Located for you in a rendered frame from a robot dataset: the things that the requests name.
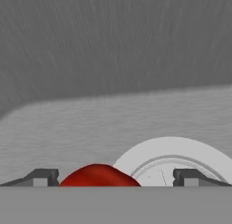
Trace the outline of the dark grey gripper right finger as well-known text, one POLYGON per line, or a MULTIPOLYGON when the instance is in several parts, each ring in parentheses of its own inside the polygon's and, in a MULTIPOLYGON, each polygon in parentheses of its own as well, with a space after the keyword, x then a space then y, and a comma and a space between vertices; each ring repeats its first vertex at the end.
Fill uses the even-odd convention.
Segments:
POLYGON ((211 179, 196 169, 175 169, 173 177, 174 187, 231 187, 231 184, 211 179))

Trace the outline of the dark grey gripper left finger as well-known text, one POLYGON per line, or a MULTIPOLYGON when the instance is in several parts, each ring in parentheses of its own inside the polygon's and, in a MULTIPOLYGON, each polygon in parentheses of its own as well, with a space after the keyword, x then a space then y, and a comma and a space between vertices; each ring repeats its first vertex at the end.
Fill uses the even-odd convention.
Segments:
POLYGON ((1 184, 1 187, 52 187, 58 186, 58 169, 34 169, 23 178, 1 184))

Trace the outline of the white round sink drain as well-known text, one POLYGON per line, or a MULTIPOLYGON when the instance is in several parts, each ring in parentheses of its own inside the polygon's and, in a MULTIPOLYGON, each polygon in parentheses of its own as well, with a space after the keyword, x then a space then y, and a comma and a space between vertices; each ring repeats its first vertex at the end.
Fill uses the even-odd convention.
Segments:
POLYGON ((174 169, 197 169, 214 180, 232 184, 232 159, 196 140, 159 137, 130 148, 113 167, 133 177, 141 186, 172 187, 174 169))

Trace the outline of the red tomato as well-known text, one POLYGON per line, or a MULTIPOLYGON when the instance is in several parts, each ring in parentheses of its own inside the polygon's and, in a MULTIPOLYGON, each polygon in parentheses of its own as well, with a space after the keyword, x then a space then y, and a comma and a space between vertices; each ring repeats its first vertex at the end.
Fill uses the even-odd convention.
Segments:
POLYGON ((84 166, 62 182, 61 186, 101 186, 101 187, 139 187, 140 184, 131 176, 107 164, 90 164, 84 166))

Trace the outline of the grey steel sink basin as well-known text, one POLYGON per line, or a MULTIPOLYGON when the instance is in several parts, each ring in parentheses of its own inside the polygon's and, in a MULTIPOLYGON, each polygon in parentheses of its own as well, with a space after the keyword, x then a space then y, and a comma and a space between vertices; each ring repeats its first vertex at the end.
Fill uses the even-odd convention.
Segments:
POLYGON ((232 0, 0 0, 0 183, 159 136, 232 157, 232 0))

